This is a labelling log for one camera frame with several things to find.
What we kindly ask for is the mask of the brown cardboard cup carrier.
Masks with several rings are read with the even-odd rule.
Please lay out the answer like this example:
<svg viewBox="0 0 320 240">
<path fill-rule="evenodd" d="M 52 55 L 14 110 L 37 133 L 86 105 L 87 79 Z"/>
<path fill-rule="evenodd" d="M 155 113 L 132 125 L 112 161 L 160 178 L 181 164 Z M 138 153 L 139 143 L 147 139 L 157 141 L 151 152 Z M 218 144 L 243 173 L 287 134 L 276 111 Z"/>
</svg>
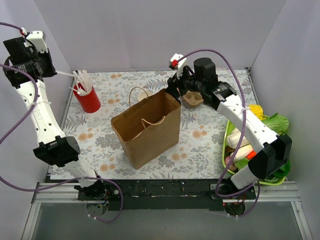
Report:
<svg viewBox="0 0 320 240">
<path fill-rule="evenodd" d="M 204 102 L 204 99 L 200 93 L 188 91 L 182 96 L 182 101 L 185 107 L 193 109 L 200 106 Z"/>
</svg>

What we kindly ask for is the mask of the single white paper straw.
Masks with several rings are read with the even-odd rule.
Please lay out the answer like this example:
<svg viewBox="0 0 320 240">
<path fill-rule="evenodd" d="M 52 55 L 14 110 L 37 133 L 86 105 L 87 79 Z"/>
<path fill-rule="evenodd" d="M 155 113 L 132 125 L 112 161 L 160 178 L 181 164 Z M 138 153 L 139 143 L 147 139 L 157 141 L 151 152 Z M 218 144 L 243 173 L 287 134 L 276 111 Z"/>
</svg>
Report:
<svg viewBox="0 0 320 240">
<path fill-rule="evenodd" d="M 74 74 L 71 74 L 71 73 L 68 73 L 68 72 L 64 72 L 64 71 L 56 70 L 56 73 L 60 74 L 60 75 L 69 76 L 69 77 L 72 77 L 72 78 L 74 77 Z"/>
</svg>

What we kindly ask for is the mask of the brown paper coffee cup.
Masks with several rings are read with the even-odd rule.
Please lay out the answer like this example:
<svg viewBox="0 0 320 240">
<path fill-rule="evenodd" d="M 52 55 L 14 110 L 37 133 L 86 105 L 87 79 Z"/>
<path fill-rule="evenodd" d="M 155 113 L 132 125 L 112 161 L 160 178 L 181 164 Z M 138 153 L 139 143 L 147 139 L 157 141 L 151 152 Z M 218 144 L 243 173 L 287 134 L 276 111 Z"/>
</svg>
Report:
<svg viewBox="0 0 320 240">
<path fill-rule="evenodd" d="M 153 95 L 153 93 L 151 91 L 148 91 L 148 90 L 142 91 L 138 94 L 137 99 L 139 102 L 141 102 L 143 99 L 146 99 L 152 95 Z"/>
</svg>

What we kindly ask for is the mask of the brown paper bag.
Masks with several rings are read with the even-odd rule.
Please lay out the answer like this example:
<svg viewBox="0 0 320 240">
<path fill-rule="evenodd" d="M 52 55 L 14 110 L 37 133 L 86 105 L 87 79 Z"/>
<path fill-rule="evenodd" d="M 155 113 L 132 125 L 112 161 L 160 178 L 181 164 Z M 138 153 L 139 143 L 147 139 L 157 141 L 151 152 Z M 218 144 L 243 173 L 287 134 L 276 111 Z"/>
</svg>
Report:
<svg viewBox="0 0 320 240">
<path fill-rule="evenodd" d="M 137 170 L 179 142 L 181 104 L 165 89 L 129 105 L 111 127 Z"/>
</svg>

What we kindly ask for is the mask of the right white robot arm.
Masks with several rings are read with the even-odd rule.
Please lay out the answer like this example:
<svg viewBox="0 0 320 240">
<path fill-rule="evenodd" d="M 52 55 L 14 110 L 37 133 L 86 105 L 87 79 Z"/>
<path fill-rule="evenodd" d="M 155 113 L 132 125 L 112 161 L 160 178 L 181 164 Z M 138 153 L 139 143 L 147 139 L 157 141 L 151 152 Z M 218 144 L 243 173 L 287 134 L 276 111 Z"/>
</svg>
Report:
<svg viewBox="0 0 320 240">
<path fill-rule="evenodd" d="M 245 187 L 269 177 L 288 162 L 292 139 L 270 129 L 246 108 L 244 97 L 239 96 L 229 83 L 218 79 L 216 65 L 210 58 L 198 58 L 193 66 L 191 69 L 186 64 L 183 55 L 174 54 L 169 67 L 176 73 L 168 79 L 165 91 L 175 99 L 188 91 L 200 93 L 204 104 L 224 115 L 244 134 L 256 155 L 230 178 L 231 183 L 226 186 L 227 195 L 237 199 L 243 195 Z"/>
</svg>

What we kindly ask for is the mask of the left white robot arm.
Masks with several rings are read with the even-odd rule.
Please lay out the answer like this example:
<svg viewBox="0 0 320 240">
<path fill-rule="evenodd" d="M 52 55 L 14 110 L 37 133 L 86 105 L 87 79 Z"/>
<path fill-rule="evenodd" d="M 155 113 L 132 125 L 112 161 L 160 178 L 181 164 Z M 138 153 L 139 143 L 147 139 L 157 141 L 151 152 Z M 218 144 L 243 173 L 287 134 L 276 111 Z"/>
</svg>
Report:
<svg viewBox="0 0 320 240">
<path fill-rule="evenodd" d="M 31 113 L 38 147 L 34 155 L 50 166 L 57 166 L 78 178 L 76 190 L 87 197 L 101 200 L 107 190 L 97 173 L 80 158 L 80 147 L 73 136 L 66 136 L 53 114 L 47 98 L 44 78 L 56 75 L 51 54 L 46 46 L 38 47 L 26 37 L 3 42 L 9 53 L 3 72 Z"/>
</svg>

